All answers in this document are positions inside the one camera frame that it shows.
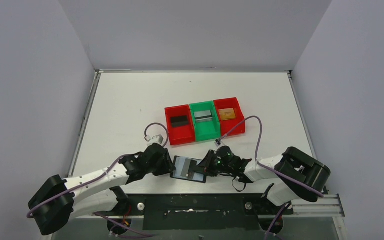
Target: bolt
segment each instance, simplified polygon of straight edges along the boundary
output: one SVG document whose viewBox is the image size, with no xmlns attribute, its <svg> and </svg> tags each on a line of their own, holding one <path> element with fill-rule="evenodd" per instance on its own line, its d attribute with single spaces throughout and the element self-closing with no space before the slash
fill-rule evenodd
<svg viewBox="0 0 384 240">
<path fill-rule="evenodd" d="M 246 209 L 246 210 L 251 210 L 251 209 L 253 209 L 253 204 L 250 203 L 250 202 L 245 203 L 245 209 Z"/>
<path fill-rule="evenodd" d="M 137 204 L 137 210 L 143 211 L 144 209 L 145 209 L 145 204 L 143 204 L 142 202 L 139 202 Z"/>
</svg>

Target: white table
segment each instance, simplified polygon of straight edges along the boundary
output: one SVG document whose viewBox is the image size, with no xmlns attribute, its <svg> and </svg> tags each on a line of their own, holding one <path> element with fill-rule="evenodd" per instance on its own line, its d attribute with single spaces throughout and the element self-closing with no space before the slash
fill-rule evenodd
<svg viewBox="0 0 384 240">
<path fill-rule="evenodd" d="M 312 156 L 309 140 L 286 73 L 149 72 L 102 73 L 84 130 L 73 176 L 110 165 L 118 156 L 142 152 L 147 147 L 144 129 L 149 123 L 166 125 L 164 108 L 237 97 L 245 117 L 259 116 L 263 135 L 259 158 L 282 154 L 294 146 Z M 153 126 L 148 134 L 165 132 Z M 246 133 L 223 142 L 235 155 L 253 158 L 259 134 L 255 119 Z M 215 149 L 214 141 L 167 145 L 170 156 L 202 159 Z M 248 184 L 243 193 L 262 193 L 272 181 Z M 238 189 L 242 183 L 236 182 Z M 198 183 L 148 174 L 122 187 L 127 194 L 227 194 L 236 193 L 231 177 L 208 177 Z"/>
</svg>

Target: wall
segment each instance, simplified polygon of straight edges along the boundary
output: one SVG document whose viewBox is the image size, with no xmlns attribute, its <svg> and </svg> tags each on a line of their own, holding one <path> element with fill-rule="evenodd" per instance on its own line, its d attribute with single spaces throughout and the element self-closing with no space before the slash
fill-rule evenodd
<svg viewBox="0 0 384 240">
<path fill-rule="evenodd" d="M 384 1 L 333 0 L 292 73 L 351 239 L 384 239 Z"/>
<path fill-rule="evenodd" d="M 291 70 L 332 0 L 59 0 L 96 69 Z"/>
<path fill-rule="evenodd" d="M 57 0 L 0 0 L 0 240 L 32 240 L 27 203 L 65 175 L 94 69 Z"/>
</svg>

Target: metal frame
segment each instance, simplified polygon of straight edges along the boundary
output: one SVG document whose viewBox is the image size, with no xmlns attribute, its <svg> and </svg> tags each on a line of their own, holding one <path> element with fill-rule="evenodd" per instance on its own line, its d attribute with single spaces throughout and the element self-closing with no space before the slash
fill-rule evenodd
<svg viewBox="0 0 384 240">
<path fill-rule="evenodd" d="M 245 73 L 247 71 L 231 71 L 231 70 L 222 70 L 218 69 L 215 70 L 215 67 L 208 67 L 202 70 L 150 70 L 150 71 L 140 71 L 140 70 L 130 70 L 130 69 L 121 69 L 121 70 L 97 70 L 95 74 L 95 78 L 93 80 L 93 85 L 90 91 L 89 100 L 87 103 L 87 107 L 84 113 L 83 122 L 81 124 L 80 133 L 78 136 L 78 142 L 77 146 L 74 152 L 74 156 L 70 165 L 68 176 L 72 177 L 74 173 L 74 169 L 76 167 L 77 159 L 79 156 L 80 147 L 82 146 L 83 137 L 85 134 L 85 130 L 88 124 L 89 116 L 91 113 L 92 105 L 94 103 L 95 95 L 98 89 L 99 81 L 101 78 L 102 73 L 220 73 L 220 72 L 227 72 L 227 73 L 233 73 L 233 72 L 242 72 Z M 310 137 L 310 132 L 307 128 L 307 124 L 305 121 L 305 118 L 303 116 L 303 112 L 300 106 L 300 103 L 297 98 L 297 94 L 294 88 L 294 83 L 291 75 L 291 71 L 286 71 L 287 76 L 289 78 L 290 86 L 295 98 L 296 105 L 298 107 L 299 115 L 301 116 L 301 121 L 304 126 L 305 134 L 308 139 L 308 143 L 311 149 L 311 153 L 314 158 L 317 159 L 316 151 L 314 150 L 313 142 Z M 320 198 L 317 202 L 311 203 L 304 200 L 294 200 L 292 202 L 292 206 L 294 207 L 295 213 L 293 215 L 285 215 L 285 218 L 300 218 L 300 217 L 332 217 L 336 232 L 338 235 L 339 240 L 347 240 L 348 239 L 348 233 L 347 228 L 345 227 L 344 223 L 344 209 L 342 207 L 342 203 L 340 200 L 339 195 L 325 195 L 324 198 Z M 270 218 L 273 216 L 259 216 L 261 218 Z M 97 218 L 96 216 L 83 216 L 82 219 L 89 219 L 89 218 Z M 129 219 L 142 219 L 143 216 L 133 216 L 129 217 Z M 51 240 L 52 234 L 48 236 L 42 236 L 40 240 Z"/>
</svg>

